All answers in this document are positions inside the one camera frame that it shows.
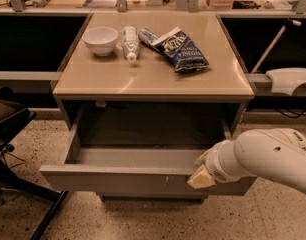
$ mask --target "cabinet top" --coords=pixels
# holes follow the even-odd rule
[[[158,36],[180,27],[201,50],[209,68],[175,73],[163,55],[140,44],[136,63],[123,56],[125,25],[147,28]],[[97,57],[79,41],[53,94],[59,98],[98,99],[248,99],[254,93],[214,12],[99,12],[86,29],[115,28],[119,41],[113,53]]]

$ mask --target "small bowl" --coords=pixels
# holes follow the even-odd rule
[[[118,36],[118,32],[113,28],[97,27],[86,30],[82,40],[97,56],[107,56],[114,50]]]

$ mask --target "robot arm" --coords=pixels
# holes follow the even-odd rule
[[[250,130],[223,141],[196,160],[193,188],[262,177],[306,194],[306,138],[293,129]]]

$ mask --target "chair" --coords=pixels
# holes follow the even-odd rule
[[[0,88],[0,154],[13,151],[14,147],[10,142],[35,117],[35,112],[29,111],[24,105],[15,101],[15,95],[10,88]],[[3,189],[29,193],[53,203],[31,239],[40,238],[68,193],[56,192],[19,178],[0,157],[0,205],[4,204],[1,197]]]

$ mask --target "toothpaste tube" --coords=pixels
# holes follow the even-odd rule
[[[153,41],[151,46],[172,59],[177,73],[203,70],[209,66],[192,39],[179,27]]]
[[[159,50],[157,50],[154,46],[152,46],[152,43],[158,39],[158,36],[153,34],[150,30],[148,30],[147,28],[143,28],[139,31],[139,40],[143,43],[145,43],[148,47],[156,50],[159,52]]]

